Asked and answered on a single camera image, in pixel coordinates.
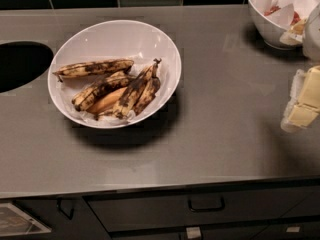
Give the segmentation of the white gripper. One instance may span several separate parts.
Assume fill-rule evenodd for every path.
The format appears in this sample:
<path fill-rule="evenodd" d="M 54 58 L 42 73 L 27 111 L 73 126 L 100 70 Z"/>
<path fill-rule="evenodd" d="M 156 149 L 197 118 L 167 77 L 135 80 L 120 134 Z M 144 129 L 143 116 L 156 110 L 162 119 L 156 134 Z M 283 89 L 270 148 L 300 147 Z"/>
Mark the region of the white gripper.
<path fill-rule="evenodd" d="M 293 25 L 285 25 L 279 41 L 286 46 L 301 46 L 313 63 L 320 62 L 320 3 Z M 305 129 L 320 115 L 320 66 L 299 69 L 293 77 L 290 100 L 283 113 L 281 128 L 289 133 Z"/>

